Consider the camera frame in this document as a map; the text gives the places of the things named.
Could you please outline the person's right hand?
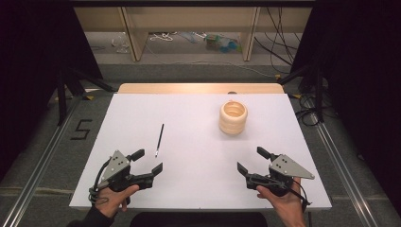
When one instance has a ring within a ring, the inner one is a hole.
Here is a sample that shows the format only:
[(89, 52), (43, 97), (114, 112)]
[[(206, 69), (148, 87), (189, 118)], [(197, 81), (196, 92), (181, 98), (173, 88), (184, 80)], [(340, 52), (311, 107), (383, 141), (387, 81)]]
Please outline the person's right hand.
[(304, 218), (302, 200), (296, 195), (287, 193), (285, 196), (277, 197), (262, 185), (257, 186), (256, 190), (257, 197), (268, 200), (281, 220), (283, 218)]

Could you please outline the metal floor rail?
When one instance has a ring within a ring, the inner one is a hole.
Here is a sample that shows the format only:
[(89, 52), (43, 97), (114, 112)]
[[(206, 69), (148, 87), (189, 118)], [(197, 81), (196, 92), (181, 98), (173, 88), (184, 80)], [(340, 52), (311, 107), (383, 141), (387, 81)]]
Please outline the metal floor rail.
[(318, 111), (315, 111), (315, 113), (311, 116), (311, 119), (316, 124), (318, 134), (323, 141), (328, 156), (338, 172), (341, 183), (344, 186), (348, 198), (353, 204), (362, 225), (364, 227), (378, 227), (372, 209), (370, 208), (368, 202), (364, 199), (361, 190), (358, 188), (351, 174), (351, 171), (342, 159), (331, 134), (323, 123), (323, 119), (318, 116)]
[(67, 108), (66, 117), (57, 126), (53, 133), (49, 143), (47, 144), (41, 158), (37, 165), (30, 174), (25, 186), (20, 190), (17, 200), (11, 206), (8, 214), (6, 215), (5, 221), (0, 227), (18, 227), (22, 217), (24, 216), (26, 209), (28, 208), (35, 191), (41, 182), (44, 173), (46, 172), (50, 161), (52, 160), (55, 152), (57, 151), (61, 139), (65, 135), (66, 129), (69, 126), (71, 117), (73, 116), (77, 106), (80, 103), (79, 97), (73, 97), (69, 107)]

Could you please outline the person's left hand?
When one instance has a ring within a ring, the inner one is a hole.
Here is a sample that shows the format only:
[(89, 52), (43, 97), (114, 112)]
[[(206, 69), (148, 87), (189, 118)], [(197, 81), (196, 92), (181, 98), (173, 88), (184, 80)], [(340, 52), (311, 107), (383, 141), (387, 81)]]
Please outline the person's left hand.
[(104, 188), (98, 193), (95, 208), (107, 218), (113, 218), (119, 211), (128, 210), (127, 198), (139, 190), (138, 185), (132, 185), (121, 192)]

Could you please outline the black tripod stand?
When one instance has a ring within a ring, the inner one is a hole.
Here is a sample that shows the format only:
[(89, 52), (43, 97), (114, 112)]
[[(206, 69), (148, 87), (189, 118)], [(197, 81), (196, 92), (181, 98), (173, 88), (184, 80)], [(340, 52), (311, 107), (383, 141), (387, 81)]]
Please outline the black tripod stand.
[(116, 89), (111, 85), (101, 81), (100, 79), (94, 78), (84, 72), (72, 68), (72, 67), (62, 67), (58, 74), (56, 80), (56, 88), (58, 95), (58, 107), (59, 107), (59, 121), (58, 125), (61, 126), (67, 117), (67, 104), (66, 104), (66, 94), (65, 89), (68, 88), (73, 96), (83, 96), (86, 91), (81, 84), (81, 80), (87, 80), (95, 86), (106, 92), (116, 92)]
[(298, 85), (298, 91), (301, 94), (315, 95), (313, 113), (317, 116), (317, 122), (323, 122), (323, 75), (318, 66), (315, 64), (304, 65), (297, 70), (289, 73), (285, 78), (279, 79), (280, 85), (285, 85), (288, 82), (301, 77), (301, 82)]

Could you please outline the black curtain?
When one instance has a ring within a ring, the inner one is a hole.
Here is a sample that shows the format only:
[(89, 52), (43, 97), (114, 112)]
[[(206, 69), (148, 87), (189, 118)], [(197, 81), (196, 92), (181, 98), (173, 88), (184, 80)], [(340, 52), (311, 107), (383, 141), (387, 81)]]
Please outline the black curtain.
[(0, 0), (0, 181), (77, 71), (102, 77), (70, 0)]
[(313, 61), (401, 217), (401, 0), (315, 0), (292, 69)]

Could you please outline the white board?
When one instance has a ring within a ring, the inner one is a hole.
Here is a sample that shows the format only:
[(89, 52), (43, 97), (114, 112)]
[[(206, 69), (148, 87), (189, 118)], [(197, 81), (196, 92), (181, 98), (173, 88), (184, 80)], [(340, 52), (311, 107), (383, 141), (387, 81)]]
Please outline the white board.
[[(244, 131), (236, 136), (218, 127), (219, 109), (229, 95), (113, 96), (88, 162), (70, 202), (89, 207), (89, 189), (103, 163), (116, 151), (144, 157), (132, 163), (133, 174), (163, 164), (152, 188), (135, 193), (130, 207), (149, 211), (251, 211), (270, 208), (248, 189), (237, 171), (241, 163), (251, 173), (265, 175), (269, 160), (258, 147), (286, 154), (312, 174), (318, 172), (294, 111), (285, 94), (237, 95), (248, 109)], [(158, 136), (165, 124), (158, 157)]]

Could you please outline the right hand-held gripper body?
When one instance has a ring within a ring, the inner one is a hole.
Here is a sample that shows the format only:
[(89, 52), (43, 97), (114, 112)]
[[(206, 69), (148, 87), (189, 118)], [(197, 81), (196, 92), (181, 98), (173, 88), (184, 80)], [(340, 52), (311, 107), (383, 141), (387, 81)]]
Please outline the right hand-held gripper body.
[(315, 179), (311, 172), (285, 154), (264, 153), (261, 156), (270, 160), (269, 174), (262, 176), (245, 170), (245, 181), (248, 189), (255, 190), (257, 186), (262, 185), (267, 187), (273, 195), (283, 197), (292, 189), (294, 177)]

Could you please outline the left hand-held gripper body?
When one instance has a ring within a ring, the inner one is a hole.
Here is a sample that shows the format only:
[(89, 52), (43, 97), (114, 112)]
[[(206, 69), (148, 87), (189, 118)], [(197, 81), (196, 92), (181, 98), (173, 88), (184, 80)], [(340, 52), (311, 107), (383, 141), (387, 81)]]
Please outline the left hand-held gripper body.
[(114, 152), (100, 170), (103, 176), (96, 179), (96, 191), (109, 187), (114, 192), (121, 192), (135, 184), (139, 186), (140, 190), (152, 188), (155, 177), (150, 177), (148, 173), (131, 174), (131, 162), (127, 156), (119, 150)]

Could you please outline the cream ribbed pen holder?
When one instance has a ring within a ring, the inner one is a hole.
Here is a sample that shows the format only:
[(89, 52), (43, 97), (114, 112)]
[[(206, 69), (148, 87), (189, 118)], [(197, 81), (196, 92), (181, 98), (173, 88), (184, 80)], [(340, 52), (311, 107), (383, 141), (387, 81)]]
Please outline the cream ribbed pen holder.
[(226, 134), (238, 135), (245, 129), (248, 117), (247, 107), (236, 100), (229, 100), (219, 110), (219, 128)]

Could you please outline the black pen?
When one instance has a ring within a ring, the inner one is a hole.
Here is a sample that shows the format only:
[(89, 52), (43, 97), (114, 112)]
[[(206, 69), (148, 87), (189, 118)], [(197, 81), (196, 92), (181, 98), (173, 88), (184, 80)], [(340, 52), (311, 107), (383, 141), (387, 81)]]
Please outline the black pen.
[(164, 133), (164, 128), (165, 128), (165, 124), (163, 123), (162, 126), (161, 126), (161, 128), (160, 128), (160, 132), (159, 132), (159, 136), (158, 136), (157, 147), (156, 147), (155, 155), (154, 155), (155, 158), (157, 158), (157, 157), (158, 157), (158, 154), (159, 154), (159, 150), (160, 150), (160, 146), (161, 146), (161, 141), (162, 141), (163, 133)]

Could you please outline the wooden shelf unit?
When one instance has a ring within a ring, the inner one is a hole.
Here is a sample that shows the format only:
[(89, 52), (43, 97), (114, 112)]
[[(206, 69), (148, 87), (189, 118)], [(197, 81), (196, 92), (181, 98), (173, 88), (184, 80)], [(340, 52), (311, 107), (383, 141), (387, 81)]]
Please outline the wooden shelf unit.
[(302, 33), (311, 9), (285, 7), (76, 7), (86, 32), (124, 32), (133, 61), (140, 61), (150, 32), (237, 32), (242, 56), (249, 61), (257, 32)]

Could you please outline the colourful plastic pile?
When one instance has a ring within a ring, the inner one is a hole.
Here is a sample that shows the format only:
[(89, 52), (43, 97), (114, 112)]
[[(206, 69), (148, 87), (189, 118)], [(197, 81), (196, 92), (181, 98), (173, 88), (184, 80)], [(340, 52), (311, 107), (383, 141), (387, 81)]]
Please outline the colourful plastic pile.
[(217, 34), (207, 34), (204, 40), (206, 41), (206, 47), (208, 49), (217, 50), (221, 53), (242, 51), (242, 48), (236, 39), (227, 38)]

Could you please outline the wooden table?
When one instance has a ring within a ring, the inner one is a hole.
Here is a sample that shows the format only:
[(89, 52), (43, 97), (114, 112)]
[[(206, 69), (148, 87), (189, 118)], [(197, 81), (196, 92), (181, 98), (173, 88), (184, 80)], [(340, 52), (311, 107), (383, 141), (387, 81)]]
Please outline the wooden table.
[(278, 83), (123, 83), (119, 94), (283, 94)]

